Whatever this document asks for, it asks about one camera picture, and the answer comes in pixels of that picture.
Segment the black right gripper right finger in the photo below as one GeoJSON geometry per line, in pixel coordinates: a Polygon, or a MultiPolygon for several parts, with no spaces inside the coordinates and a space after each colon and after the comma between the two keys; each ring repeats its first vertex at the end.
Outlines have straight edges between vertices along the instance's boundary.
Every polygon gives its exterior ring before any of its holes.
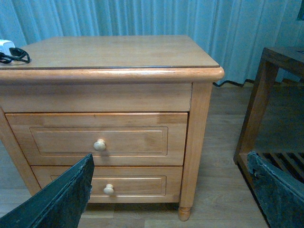
{"type": "Polygon", "coordinates": [[[271,228],[304,226],[304,184],[252,151],[247,155],[254,193],[271,228]]]}

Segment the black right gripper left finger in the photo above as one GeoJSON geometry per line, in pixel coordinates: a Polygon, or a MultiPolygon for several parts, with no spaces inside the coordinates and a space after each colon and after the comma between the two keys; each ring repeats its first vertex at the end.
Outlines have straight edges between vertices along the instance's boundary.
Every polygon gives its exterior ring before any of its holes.
{"type": "Polygon", "coordinates": [[[0,219],[2,228],[76,228],[90,199],[94,161],[87,155],[0,219]]]}

